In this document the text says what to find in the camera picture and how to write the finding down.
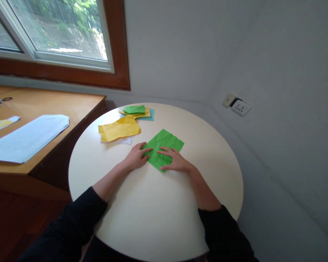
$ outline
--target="yellow paper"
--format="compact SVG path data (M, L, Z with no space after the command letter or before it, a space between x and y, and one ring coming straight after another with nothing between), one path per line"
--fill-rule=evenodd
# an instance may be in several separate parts
M119 113L123 114L123 115L129 115L127 113L124 112L124 110L119 111ZM151 110L149 109L149 107L145 107L145 113L144 114L139 114L139 115L131 115L134 118L138 118L138 117L150 117L151 116Z
M0 120L0 129L5 128L9 125L11 125L12 123L16 122L19 120L18 116L13 116L9 119L5 119L5 120Z
M137 135L141 133L141 129L134 117L126 115L112 124L98 126L98 132L101 142L110 142L117 138Z

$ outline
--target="sheet of paper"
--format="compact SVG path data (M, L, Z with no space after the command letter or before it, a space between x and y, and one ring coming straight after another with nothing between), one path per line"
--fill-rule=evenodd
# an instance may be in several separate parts
M131 114L126 113L124 110L119 111L119 113L124 114L124 115L131 115ZM151 110L149 109L149 107L146 107L144 114L131 115L131 116L133 116L134 118L150 117L151 116Z
M137 117L138 120L147 120L147 121L154 121L154 109L151 109L151 116L150 117Z
M134 115L134 114L144 114L145 113L145 106L127 106L124 108L124 112Z
M42 115L0 138L0 161L25 163L69 126L69 117Z
M170 165L172 163L172 158L166 155L158 154L157 151L163 151L160 147L165 146L167 148L173 147L177 151L180 151L184 144L184 142L172 133L162 129L155 137L152 138L151 141L144 145L143 148L153 148L153 150L145 153L143 157L150 155L150 158L147 161L160 172L165 173L166 170L160 170L160 167Z
M9 119L0 120L0 129L3 129L20 119L19 116L12 116Z
M132 139L134 137L133 136L128 136L125 138L118 138L116 140L113 140L111 142L101 142L101 143L114 143L114 144L132 144Z
M137 135L141 133L141 129L132 116L126 115L112 124L98 126L98 132L101 142L110 142L117 138Z

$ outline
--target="teal paper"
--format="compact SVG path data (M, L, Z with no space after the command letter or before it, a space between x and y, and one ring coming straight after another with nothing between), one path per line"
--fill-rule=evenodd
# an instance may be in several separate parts
M160 172L165 173L166 170L160 170L162 166L168 166L172 163L172 158L166 155L157 153L157 151L163 151L160 147L175 148L180 151L184 145L180 139L169 133L165 129L162 129L151 141L143 146L144 148L153 148L152 151L145 153L143 156L150 155L148 162L151 163Z
M147 116L147 117L144 116L144 117L136 118L136 119L154 121L154 109L151 109L151 116Z

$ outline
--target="wall socket plate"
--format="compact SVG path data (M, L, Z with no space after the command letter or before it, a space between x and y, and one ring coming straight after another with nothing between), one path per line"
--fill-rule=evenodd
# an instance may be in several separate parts
M241 116L245 116L251 109L251 105L243 102L242 100L237 100L231 109Z
M222 104L223 104L225 107L229 107L235 98L236 98L235 95L233 95L233 94L228 94L228 95L225 97L225 100L222 102Z

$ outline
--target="folded green paper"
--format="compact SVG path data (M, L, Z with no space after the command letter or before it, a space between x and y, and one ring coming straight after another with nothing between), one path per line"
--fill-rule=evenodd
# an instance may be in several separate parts
M151 141L143 146L144 148L153 148L152 151L145 153L143 156L150 155L148 162L151 163L156 169L165 173L166 170L160 170L160 167L167 166L172 163L172 158L166 155L157 153L157 151L163 151L160 147L175 148L180 151L184 145L180 139L169 133L165 129L162 129Z
M127 106L124 108L124 111L128 114L144 114L145 113L145 105Z

